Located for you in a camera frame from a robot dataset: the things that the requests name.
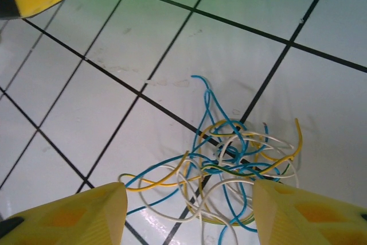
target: white wire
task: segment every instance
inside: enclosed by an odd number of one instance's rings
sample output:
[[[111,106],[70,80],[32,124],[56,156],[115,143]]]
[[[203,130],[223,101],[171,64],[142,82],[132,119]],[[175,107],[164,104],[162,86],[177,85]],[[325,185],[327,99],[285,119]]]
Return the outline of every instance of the white wire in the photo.
[[[273,141],[276,141],[276,142],[281,143],[283,146],[272,146],[272,145],[270,145],[269,143],[267,143],[265,141],[261,141],[261,140],[258,140],[258,139],[249,137],[249,135],[258,135],[260,137],[266,137],[266,138],[269,138],[269,139],[271,139]],[[272,136],[270,136],[268,134],[257,133],[257,132],[254,132],[254,131],[243,131],[243,132],[241,132],[241,136],[243,137],[243,140],[245,140],[245,141],[253,141],[253,142],[257,142],[257,143],[260,143],[262,145],[265,145],[265,148],[263,149],[264,151],[265,150],[274,150],[274,151],[276,151],[278,154],[280,154],[282,156],[288,156],[282,149],[293,149],[294,148],[294,146],[292,144],[290,144],[290,143],[288,143],[286,141],[283,141],[281,139],[277,139],[275,137],[272,137]],[[235,141],[236,139],[240,139],[240,137],[238,135],[234,134],[233,136],[229,137],[225,142],[221,142],[221,143],[219,143],[216,146],[216,152],[218,151],[218,148],[220,146],[222,146],[222,149],[221,149],[220,153],[218,155],[217,154],[214,154],[215,157],[216,157],[216,159],[218,160],[218,166],[223,166],[223,165],[235,166],[236,165],[236,164],[233,164],[233,163],[229,163],[229,162],[223,161],[223,156],[224,156],[225,151],[227,150],[227,147],[229,146],[229,144],[231,142]],[[238,185],[239,183],[245,183],[245,184],[251,184],[251,185],[253,185],[253,181],[246,180],[246,179],[243,179],[241,177],[238,177],[238,178],[235,177],[235,178],[230,178],[230,179],[223,178],[224,180],[216,183],[215,185],[213,185],[206,192],[206,195],[204,196],[204,198],[201,199],[201,202],[199,203],[199,198],[195,194],[195,190],[194,190],[194,188],[192,186],[192,183],[190,181],[188,181],[188,179],[180,172],[180,170],[182,168],[182,165],[185,162],[192,163],[194,165],[194,167],[199,171],[199,175],[202,178],[204,177],[203,171],[201,170],[199,164],[194,159],[191,159],[191,158],[187,158],[187,159],[183,160],[180,168],[178,168],[178,169],[175,168],[175,167],[173,167],[173,166],[170,166],[170,165],[161,165],[159,167],[168,168],[170,170],[177,169],[177,171],[176,171],[177,186],[178,186],[178,189],[181,192],[181,195],[182,195],[183,199],[185,200],[186,204],[189,207],[191,207],[191,209],[192,209],[192,215],[189,216],[189,217],[186,217],[184,219],[180,219],[180,218],[176,218],[176,217],[171,217],[171,216],[165,215],[164,213],[158,212],[152,206],[150,206],[149,203],[145,200],[145,198],[143,196],[143,193],[142,192],[138,192],[139,193],[139,196],[140,196],[141,200],[144,202],[146,208],[149,209],[149,210],[151,210],[156,215],[158,215],[158,216],[160,216],[162,218],[165,218],[165,219],[168,219],[168,220],[171,220],[171,221],[174,221],[174,222],[179,222],[179,223],[185,223],[185,222],[192,221],[196,217],[199,218],[199,220],[200,220],[200,229],[201,229],[201,244],[202,245],[205,245],[203,217],[205,217],[205,218],[207,218],[207,217],[208,218],[216,218],[219,221],[222,221],[223,224],[226,225],[230,229],[230,231],[232,232],[232,234],[233,234],[233,236],[235,238],[235,244],[238,245],[238,240],[237,240],[237,235],[236,235],[235,229],[229,223],[230,219],[227,218],[226,216],[220,214],[220,213],[209,212],[209,211],[204,210],[203,208],[204,208],[205,204],[209,204],[209,198],[210,198],[211,193],[213,193],[214,190],[216,190],[218,187],[220,187],[222,185],[225,185],[233,193],[233,195],[236,197],[236,199],[238,199],[239,202],[241,202],[241,203],[244,204],[244,195],[243,195],[243,193],[240,192],[239,190],[236,190],[235,188],[233,188],[230,184],[231,183],[237,183],[237,185]],[[285,174],[285,175],[264,173],[263,176],[273,177],[273,178],[290,178],[290,177],[295,177],[296,187],[298,188],[298,186],[299,186],[299,180],[298,180],[297,170],[296,170],[296,168],[293,165],[293,163],[292,163],[291,160],[287,160],[287,162],[288,162],[290,168],[293,170],[293,173],[291,173],[291,174]],[[143,181],[143,177],[141,177],[139,179],[139,183],[138,183],[138,187],[139,188],[142,186],[142,181]],[[195,199],[194,200],[194,203],[192,203],[190,201],[190,198],[188,198],[189,195],[188,194],[185,194],[184,190],[182,189],[183,184],[180,184],[182,182],[185,182],[185,185],[187,185],[189,187],[189,190],[191,191],[191,193],[193,194],[193,197]],[[252,197],[246,195],[246,199],[248,200],[248,202],[247,202],[247,208],[250,211],[253,212],[253,208],[252,208],[252,204],[251,204]],[[216,210],[216,212],[219,212],[219,210],[216,208],[216,206],[213,203],[211,203],[211,205],[213,205],[213,207]]]
[[[187,183],[188,186],[191,186],[191,183],[184,177],[182,176],[182,179]],[[141,187],[141,184],[142,184],[142,181],[143,179],[140,178],[139,180],[139,184],[138,184],[138,187],[140,188]],[[217,214],[214,214],[214,213],[208,213],[207,211],[203,210],[203,207],[204,207],[204,204],[206,203],[206,201],[208,200],[210,194],[216,190],[218,187],[224,185],[224,184],[227,184],[227,183],[232,183],[232,182],[242,182],[242,183],[246,183],[246,184],[251,184],[253,185],[253,181],[250,181],[250,180],[245,180],[245,179],[227,179],[227,180],[223,180],[223,181],[220,181],[218,183],[216,183],[215,185],[213,185],[206,193],[206,195],[204,196],[204,198],[202,199],[201,203],[199,206],[195,206],[195,205],[192,205],[193,208],[196,208],[194,210],[194,214],[190,217],[187,217],[187,218],[183,218],[183,219],[178,219],[178,218],[175,218],[175,217],[171,217],[171,216],[168,216],[168,215],[165,215],[164,213],[161,213],[161,212],[158,212],[157,210],[155,210],[153,207],[151,207],[149,205],[149,203],[145,200],[144,196],[142,195],[142,192],[139,192],[139,195],[140,195],[140,198],[142,199],[142,201],[144,202],[146,208],[150,209],[151,211],[153,211],[156,215],[160,216],[160,217],[163,217],[165,219],[168,219],[168,220],[171,220],[171,221],[174,221],[174,222],[180,222],[180,223],[183,223],[183,222],[189,222],[189,221],[192,221],[196,216],[200,215],[200,212],[202,213],[205,213],[207,215],[210,215],[210,216],[213,216],[217,219],[220,219],[223,221],[223,223],[228,227],[230,228],[231,230],[233,230],[233,236],[235,237],[235,241],[238,245],[238,240],[237,240],[237,236],[236,236],[236,233],[233,229],[233,227],[225,220],[223,219],[223,217],[221,217],[220,215],[217,215]],[[190,200],[187,200],[187,198],[185,198],[185,201],[190,204],[191,206],[191,202]]]

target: black part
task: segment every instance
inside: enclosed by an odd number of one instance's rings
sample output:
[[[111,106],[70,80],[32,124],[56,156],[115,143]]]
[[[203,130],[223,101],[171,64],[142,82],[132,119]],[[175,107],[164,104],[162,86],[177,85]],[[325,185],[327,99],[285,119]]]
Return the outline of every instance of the black part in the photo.
[[[19,18],[20,12],[15,0],[0,0],[0,19],[10,20]]]
[[[46,8],[45,10],[43,10],[43,11],[41,11],[41,12],[37,13],[37,14],[33,14],[33,15],[31,15],[30,17],[25,17],[25,18],[33,18],[33,17],[36,17],[36,16],[38,16],[39,14],[42,14],[44,11],[47,11],[47,10],[51,9],[52,7],[55,7],[56,5],[60,4],[62,1],[65,1],[65,0],[60,0],[60,1],[58,1],[57,3],[55,3],[54,5],[52,5],[52,6],[48,7],[48,8]]]
[[[6,236],[13,229],[17,228],[23,221],[24,218],[20,216],[0,221],[0,239]]]
[[[362,214],[361,214],[361,217],[362,217],[364,220],[366,220],[366,222],[367,222],[367,213],[362,213]]]

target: white tile floor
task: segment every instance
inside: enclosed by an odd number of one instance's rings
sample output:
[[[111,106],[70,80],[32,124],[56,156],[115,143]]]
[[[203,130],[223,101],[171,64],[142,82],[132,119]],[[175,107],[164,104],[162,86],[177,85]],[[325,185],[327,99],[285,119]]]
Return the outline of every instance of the white tile floor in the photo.
[[[66,0],[29,20],[43,33],[0,21],[0,213],[189,149],[204,112],[192,74],[207,77],[224,110],[255,128],[267,122],[296,143],[299,118],[300,187],[367,207],[366,14],[366,0]],[[129,210],[141,205],[128,196]],[[180,197],[158,207],[173,216],[184,208]],[[140,211],[127,222],[122,244],[199,244],[197,221],[172,230]],[[220,230],[206,229],[208,245]],[[259,244],[249,232],[240,240]]]

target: blue wire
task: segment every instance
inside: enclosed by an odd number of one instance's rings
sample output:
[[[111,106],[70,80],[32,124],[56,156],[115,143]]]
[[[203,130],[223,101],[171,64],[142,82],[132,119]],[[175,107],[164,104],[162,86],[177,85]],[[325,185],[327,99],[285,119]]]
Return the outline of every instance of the blue wire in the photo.
[[[229,169],[229,170],[239,170],[240,173],[242,173],[243,171],[247,170],[251,173],[253,173],[256,177],[258,178],[264,178],[260,172],[261,171],[255,171],[253,170],[251,167],[253,166],[257,166],[257,167],[261,167],[261,166],[265,166],[266,168],[271,166],[270,164],[267,164],[267,163],[262,163],[262,162],[257,162],[257,163],[248,163],[248,164],[239,164],[240,160],[244,157],[244,156],[247,156],[247,155],[253,155],[253,154],[256,154],[256,153],[259,153],[261,152],[262,150],[264,150],[264,148],[266,147],[265,145],[263,145],[261,148],[255,150],[255,151],[252,151],[252,152],[247,152],[247,149],[248,149],[248,144],[249,144],[249,141],[244,141],[243,139],[243,136],[240,134],[240,132],[238,131],[237,127],[235,127],[235,124],[239,125],[240,127],[242,127],[244,130],[247,130],[247,128],[244,126],[243,123],[237,121],[237,120],[231,120],[227,115],[226,113],[224,112],[224,110],[222,109],[222,107],[220,106],[218,100],[216,99],[215,97],[215,94],[213,93],[213,91],[210,89],[210,86],[209,86],[209,83],[206,81],[206,79],[202,76],[198,76],[198,75],[192,75],[192,78],[197,78],[197,79],[200,79],[203,81],[203,83],[205,84],[205,92],[204,92],[204,104],[205,104],[205,112],[204,112],[204,115],[202,117],[202,119],[200,120],[200,123],[199,123],[199,126],[197,128],[197,131],[195,133],[195,137],[193,139],[193,144],[192,144],[192,151],[190,154],[188,154],[188,157],[193,159],[195,157],[201,157],[204,159],[204,161],[202,162],[202,165],[205,166],[205,165],[208,165],[208,164],[215,164],[215,165],[218,165],[218,161],[217,160],[212,160],[204,155],[201,155],[201,154],[198,154],[196,153],[196,151],[201,147],[203,146],[204,144],[206,144],[211,138],[217,138],[219,142],[221,142],[221,138],[220,137],[213,137],[211,135],[208,135],[207,138],[205,138],[199,145],[196,145],[197,143],[197,139],[198,137],[200,136],[200,132],[201,132],[201,128],[202,126],[204,125],[204,122],[205,122],[205,119],[207,117],[209,117],[209,120],[211,122],[212,125],[215,125],[215,121],[214,121],[214,117],[210,111],[210,102],[211,100],[214,101],[216,107],[219,109],[221,115],[224,117],[224,119],[226,120],[226,122],[224,122],[223,124],[221,124],[219,127],[215,127],[214,130],[213,130],[213,134],[218,134],[218,132],[225,126],[229,125],[233,132],[239,137],[239,140],[241,142],[241,150],[239,151],[236,147],[234,146],[231,146],[229,145],[227,148],[226,148],[226,151],[230,152],[233,154],[233,156],[235,156],[234,158],[231,158],[231,159],[227,159],[227,160],[224,160],[225,162],[229,162],[229,163],[232,163],[232,164],[236,164],[235,166],[223,166],[223,168],[226,168],[226,169]],[[268,134],[268,127],[267,125],[264,125],[264,128],[265,128],[265,133]],[[220,146],[218,148],[218,151],[219,151],[219,154],[221,152],[221,148],[223,147]],[[127,184],[126,184],[126,187],[129,187],[131,184],[133,184],[136,180],[140,179],[141,177],[143,177],[145,174],[149,173],[150,171],[156,169],[157,167],[161,166],[161,165],[164,165],[166,163],[169,163],[169,162],[172,162],[172,161],[176,161],[176,160],[179,160],[183,157],[184,155],[179,155],[179,156],[176,156],[176,157],[173,157],[173,158],[169,158],[167,160],[164,160],[160,163],[157,163],[153,166],[151,166],[150,168],[146,169],[145,171],[141,172],[140,174],[138,174],[137,176],[135,176],[132,180],[130,180]],[[195,165],[193,163],[190,163],[189,165],[189,168],[188,168],[188,172],[186,174],[186,177],[189,176],[190,174],[190,171],[192,168],[194,168]],[[278,168],[274,168],[274,170],[276,171],[276,173],[278,175],[280,175],[280,171]],[[216,169],[216,168],[210,168],[210,169],[205,169],[204,170],[205,172],[209,173],[209,174],[218,174],[220,179],[222,180],[222,176],[221,174],[223,173],[222,170],[219,170],[219,169]],[[243,187],[243,183],[239,183],[240,184],[240,189],[241,189],[241,193],[243,195],[243,198],[244,198],[244,205],[241,209],[241,211],[239,212],[239,214],[237,215],[232,207],[232,204],[231,204],[231,201],[229,199],[229,196],[228,196],[228,193],[227,193],[227,189],[225,187],[225,185],[223,185],[223,191],[224,191],[224,196],[226,198],[226,201],[227,201],[227,204],[228,204],[228,207],[229,209],[231,210],[231,213],[233,215],[233,219],[230,221],[230,224],[233,224],[234,222],[237,222],[241,227],[245,228],[246,230],[248,231],[251,231],[251,232],[257,232],[256,229],[253,229],[253,228],[249,228],[248,226],[244,225],[241,221],[240,221],[240,217],[244,214],[246,208],[247,208],[247,198],[246,198],[246,193],[245,193],[245,190],[244,190],[244,187]],[[151,204],[149,204],[149,206],[154,206],[154,205],[157,205],[161,202],[164,202],[166,201],[167,199],[169,199],[170,197],[174,196],[177,192],[179,191],[179,189],[175,189],[173,192],[171,192],[169,195],[165,196],[164,198],[160,199],[160,200],[157,200]],[[138,211],[141,211],[143,209],[145,209],[146,206],[142,206],[142,207],[139,207],[137,209],[133,209],[132,211],[129,211],[127,213],[127,215],[130,215],[132,213],[135,213],[135,212],[138,212]],[[222,231],[221,231],[221,234],[220,234],[220,237],[219,237],[219,240],[218,240],[218,244],[221,245],[222,243],[222,239],[223,239],[223,236],[224,236],[224,233],[225,231],[227,230],[227,226],[225,226]]]

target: tangled wires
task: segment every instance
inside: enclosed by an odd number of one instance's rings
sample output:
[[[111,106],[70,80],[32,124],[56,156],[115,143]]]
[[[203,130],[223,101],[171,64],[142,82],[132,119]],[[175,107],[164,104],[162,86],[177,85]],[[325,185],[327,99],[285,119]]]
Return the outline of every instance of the tangled wires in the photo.
[[[249,187],[256,179],[270,179],[272,181],[284,181],[285,178],[293,177],[295,185],[298,187],[298,176],[293,165],[294,158],[300,153],[302,148],[302,133],[298,120],[295,120],[298,131],[298,147],[294,149],[290,143],[274,138],[269,135],[268,126],[264,123],[264,133],[257,133],[248,130],[240,121],[230,119],[221,108],[208,82],[201,76],[192,76],[201,79],[206,90],[204,93],[205,113],[201,119],[198,130],[194,137],[191,151],[168,160],[155,164],[139,175],[123,173],[119,176],[122,182],[123,177],[132,177],[126,183],[127,190],[138,192],[144,206],[129,211],[127,215],[138,212],[142,209],[149,209],[156,215],[164,217],[174,222],[189,222],[195,218],[200,220],[201,225],[201,244],[204,242],[204,223],[223,225],[224,228],[218,239],[218,244],[222,243],[227,229],[233,234],[235,244],[238,244],[234,227],[241,227],[247,231],[257,232],[249,224],[255,218],[252,212],[252,197]],[[210,110],[211,103],[214,103],[223,116],[223,120],[215,122]],[[204,122],[209,118],[212,125],[200,132]],[[216,143],[216,147],[209,154],[202,151],[203,147],[209,143]],[[178,165],[170,163],[179,161]],[[144,176],[157,168],[166,168],[170,172],[159,181],[151,181]],[[218,177],[218,182],[205,190],[202,184],[206,177]],[[175,182],[166,181],[174,177]],[[137,188],[131,185],[138,182]],[[194,184],[197,183],[198,192],[195,191]],[[143,192],[156,187],[177,187],[164,198],[148,203],[144,198]],[[215,190],[222,190],[226,204],[230,210],[230,215],[223,215],[211,200]],[[168,200],[176,193],[180,193],[191,212],[191,216],[184,219],[171,217],[167,214],[158,212],[154,206]],[[240,211],[235,211],[234,204],[240,204]]]

